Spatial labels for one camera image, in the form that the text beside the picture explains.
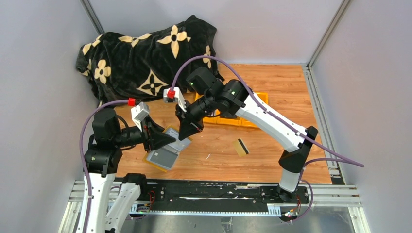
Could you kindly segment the silver credit card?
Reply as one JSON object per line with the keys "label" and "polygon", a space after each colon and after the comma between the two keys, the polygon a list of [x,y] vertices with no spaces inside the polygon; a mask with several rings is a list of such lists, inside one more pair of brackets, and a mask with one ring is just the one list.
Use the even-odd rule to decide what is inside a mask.
{"label": "silver credit card", "polygon": [[192,143],[192,139],[189,137],[183,140],[179,140],[179,131],[174,128],[167,128],[164,131],[164,133],[175,138],[174,142],[169,143],[168,145],[164,147],[165,149],[173,153],[179,154]]}

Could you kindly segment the yellow leather card holder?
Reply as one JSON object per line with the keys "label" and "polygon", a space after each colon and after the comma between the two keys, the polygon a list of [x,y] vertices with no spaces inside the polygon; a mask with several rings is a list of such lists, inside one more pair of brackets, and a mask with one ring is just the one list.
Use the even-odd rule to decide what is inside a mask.
{"label": "yellow leather card holder", "polygon": [[167,172],[172,169],[179,154],[192,143],[192,138],[187,137],[184,140],[179,140],[179,131],[171,125],[163,133],[175,138],[176,141],[147,153],[142,161],[163,172]]}

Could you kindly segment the grey credit card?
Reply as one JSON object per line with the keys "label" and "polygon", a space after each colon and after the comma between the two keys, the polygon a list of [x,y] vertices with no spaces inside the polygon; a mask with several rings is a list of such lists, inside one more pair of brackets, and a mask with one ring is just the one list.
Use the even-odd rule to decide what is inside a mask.
{"label": "grey credit card", "polygon": [[147,154],[144,161],[156,165],[165,170],[171,170],[177,158],[177,153],[173,153],[165,148],[153,150]]}

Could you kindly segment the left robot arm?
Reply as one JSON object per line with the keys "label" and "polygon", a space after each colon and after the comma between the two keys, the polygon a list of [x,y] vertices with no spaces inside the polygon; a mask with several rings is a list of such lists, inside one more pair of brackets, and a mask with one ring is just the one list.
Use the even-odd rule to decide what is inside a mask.
{"label": "left robot arm", "polygon": [[76,232],[118,233],[136,200],[153,203],[155,192],[149,190],[144,174],[128,173],[121,182],[118,196],[109,208],[110,191],[123,149],[142,144],[146,152],[160,149],[176,139],[145,115],[140,126],[120,127],[124,119],[112,108],[98,108],[89,117],[93,134],[87,151],[81,151],[84,165],[84,197]]}

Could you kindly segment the gold card black stripe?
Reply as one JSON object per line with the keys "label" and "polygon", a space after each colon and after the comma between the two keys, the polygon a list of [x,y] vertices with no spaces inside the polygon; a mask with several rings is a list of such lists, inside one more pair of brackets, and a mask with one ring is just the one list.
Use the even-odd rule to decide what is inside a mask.
{"label": "gold card black stripe", "polygon": [[246,147],[244,141],[238,138],[233,142],[236,153],[239,157],[244,157],[250,153],[249,149]]}

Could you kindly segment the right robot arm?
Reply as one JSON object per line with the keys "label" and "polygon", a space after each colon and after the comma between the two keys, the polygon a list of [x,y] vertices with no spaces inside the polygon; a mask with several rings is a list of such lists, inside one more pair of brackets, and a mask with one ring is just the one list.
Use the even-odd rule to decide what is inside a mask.
{"label": "right robot arm", "polygon": [[305,128],[282,116],[240,80],[231,79],[223,83],[209,69],[201,67],[186,81],[200,95],[195,102],[184,100],[178,87],[171,87],[164,93],[166,101],[177,101],[175,114],[180,121],[179,139],[201,132],[203,119],[216,110],[251,122],[284,149],[278,161],[282,168],[281,178],[273,196],[286,203],[296,198],[301,171],[318,130],[313,126]]}

